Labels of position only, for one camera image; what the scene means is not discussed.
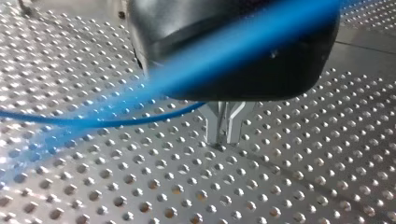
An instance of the blue hose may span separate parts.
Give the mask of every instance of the blue hose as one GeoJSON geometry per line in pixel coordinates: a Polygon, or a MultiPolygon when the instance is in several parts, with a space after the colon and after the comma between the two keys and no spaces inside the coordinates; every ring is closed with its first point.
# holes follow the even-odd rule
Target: blue hose
{"type": "Polygon", "coordinates": [[[59,126],[74,126],[80,128],[110,128],[110,127],[119,127],[119,126],[132,126],[139,124],[146,124],[166,119],[173,119],[176,117],[180,117],[184,114],[190,113],[192,110],[195,110],[205,103],[197,103],[194,105],[186,106],[182,109],[169,112],[167,114],[143,118],[143,119],[117,119],[117,120],[95,120],[95,119],[53,119],[53,118],[44,118],[37,115],[25,115],[21,113],[9,112],[5,110],[0,110],[0,117],[5,117],[9,119],[18,119],[23,121],[29,121],[34,123],[44,123],[44,124],[53,124],[59,126]]]}

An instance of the black housing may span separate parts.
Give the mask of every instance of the black housing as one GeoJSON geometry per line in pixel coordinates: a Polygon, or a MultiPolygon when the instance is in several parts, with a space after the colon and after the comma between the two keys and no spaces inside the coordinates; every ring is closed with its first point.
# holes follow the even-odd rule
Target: black housing
{"type": "MultiPolygon", "coordinates": [[[[129,0],[128,22],[136,58],[149,75],[151,67],[161,64],[179,50],[272,2],[129,0]]],[[[334,12],[333,20],[314,33],[290,40],[281,48],[264,53],[226,76],[188,91],[164,94],[194,101],[274,101],[292,98],[308,91],[317,82],[335,41],[338,25],[339,14],[334,12]]]]}

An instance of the robot arm end effector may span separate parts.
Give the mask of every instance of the robot arm end effector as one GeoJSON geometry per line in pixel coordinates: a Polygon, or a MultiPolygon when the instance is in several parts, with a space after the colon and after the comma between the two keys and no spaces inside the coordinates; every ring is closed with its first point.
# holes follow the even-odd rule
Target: robot arm end effector
{"type": "MultiPolygon", "coordinates": [[[[127,10],[131,13],[127,13],[127,21],[136,58],[150,77],[150,68],[223,26],[268,7],[270,2],[274,1],[129,0],[127,10]]],[[[273,51],[276,54],[264,52],[226,76],[164,94],[176,99],[220,102],[200,109],[206,117],[207,142],[218,143],[219,131],[226,130],[227,143],[237,143],[242,120],[253,110],[255,101],[289,99],[315,85],[332,49],[338,25],[337,14],[314,33],[290,40],[273,51]]]]}

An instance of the silver perforated plate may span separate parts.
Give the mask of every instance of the silver perforated plate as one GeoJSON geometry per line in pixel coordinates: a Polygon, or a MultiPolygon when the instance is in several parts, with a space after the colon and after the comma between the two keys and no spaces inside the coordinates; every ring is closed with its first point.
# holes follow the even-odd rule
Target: silver perforated plate
{"type": "Polygon", "coordinates": [[[396,3],[393,0],[345,0],[342,22],[350,27],[396,35],[396,3]]]}
{"type": "MultiPolygon", "coordinates": [[[[122,26],[0,12],[3,108],[67,116],[139,78],[122,26]]],[[[238,146],[207,146],[199,112],[94,130],[2,186],[1,223],[394,223],[395,78],[338,65],[300,97],[258,102],[238,146]]],[[[0,162],[52,128],[2,119],[0,162]]]]}

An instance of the metal surface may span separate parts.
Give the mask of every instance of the metal surface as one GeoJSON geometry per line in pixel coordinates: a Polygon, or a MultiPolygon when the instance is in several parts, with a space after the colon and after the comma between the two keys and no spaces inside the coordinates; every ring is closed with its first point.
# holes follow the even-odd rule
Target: metal surface
{"type": "Polygon", "coordinates": [[[396,35],[394,0],[344,0],[342,22],[348,27],[396,35]]]}
{"type": "MultiPolygon", "coordinates": [[[[64,116],[139,78],[122,26],[0,12],[6,109],[64,116]]],[[[318,85],[258,102],[236,147],[207,146],[199,112],[92,131],[2,187],[0,222],[395,223],[395,60],[336,44],[318,85]]],[[[187,102],[150,103],[136,116],[187,102]]],[[[0,162],[49,128],[2,119],[0,162]]]]}

